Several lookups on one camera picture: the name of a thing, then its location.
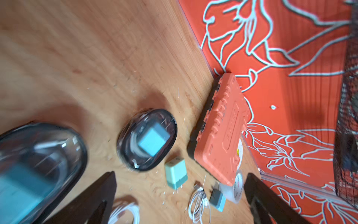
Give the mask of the green charger plug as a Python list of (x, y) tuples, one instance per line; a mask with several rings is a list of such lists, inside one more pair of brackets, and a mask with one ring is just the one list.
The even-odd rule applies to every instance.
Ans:
[(170, 134), (159, 123), (155, 122), (140, 136), (138, 145), (148, 155), (154, 157), (169, 138)]
[(174, 190), (177, 190), (188, 180), (186, 163), (182, 157), (175, 157), (166, 162), (165, 173), (168, 186)]
[(51, 193), (54, 183), (23, 165), (1, 174), (1, 223), (19, 224)]
[(209, 202), (216, 210), (223, 212), (226, 198), (221, 191), (213, 189)]

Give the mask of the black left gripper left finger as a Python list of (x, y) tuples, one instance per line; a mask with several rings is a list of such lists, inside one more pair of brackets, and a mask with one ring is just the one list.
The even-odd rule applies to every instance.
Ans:
[(117, 190), (115, 172), (106, 172), (46, 224), (107, 224)]

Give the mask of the orange plastic tool case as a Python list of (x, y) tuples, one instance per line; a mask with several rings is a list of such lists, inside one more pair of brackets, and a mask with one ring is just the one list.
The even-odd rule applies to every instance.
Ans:
[(187, 146), (188, 155), (220, 183), (233, 186), (241, 161), (237, 148), (250, 109), (235, 74), (214, 81)]

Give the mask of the black round zip pouch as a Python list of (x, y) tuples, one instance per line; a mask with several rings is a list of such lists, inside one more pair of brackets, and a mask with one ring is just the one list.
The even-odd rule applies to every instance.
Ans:
[(177, 135), (177, 122), (169, 111), (142, 110), (120, 132), (117, 155), (127, 168), (137, 172), (149, 171), (166, 157)]

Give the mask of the white tape roll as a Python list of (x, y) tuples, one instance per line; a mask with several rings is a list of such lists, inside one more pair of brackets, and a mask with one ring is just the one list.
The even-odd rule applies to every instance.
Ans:
[(237, 169), (240, 168), (243, 158), (243, 143), (241, 139), (239, 140), (238, 147), (237, 147), (237, 155), (239, 156), (239, 164), (237, 166)]

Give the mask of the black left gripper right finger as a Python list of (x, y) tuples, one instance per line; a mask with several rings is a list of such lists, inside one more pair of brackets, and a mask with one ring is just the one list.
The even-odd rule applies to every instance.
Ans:
[(248, 173), (244, 192), (255, 224), (308, 224), (253, 173)]

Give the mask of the green charger plug front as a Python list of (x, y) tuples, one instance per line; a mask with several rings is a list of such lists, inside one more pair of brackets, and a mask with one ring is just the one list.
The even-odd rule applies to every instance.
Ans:
[(148, 155), (154, 157), (169, 138), (170, 134), (159, 123), (155, 122), (140, 136), (138, 145)]

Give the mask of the clear packing tape roll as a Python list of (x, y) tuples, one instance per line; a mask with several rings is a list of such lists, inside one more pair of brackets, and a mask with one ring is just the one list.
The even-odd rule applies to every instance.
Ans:
[(238, 204), (243, 193), (243, 176), (241, 171), (237, 171), (235, 182), (232, 186), (220, 183), (219, 189), (228, 201)]

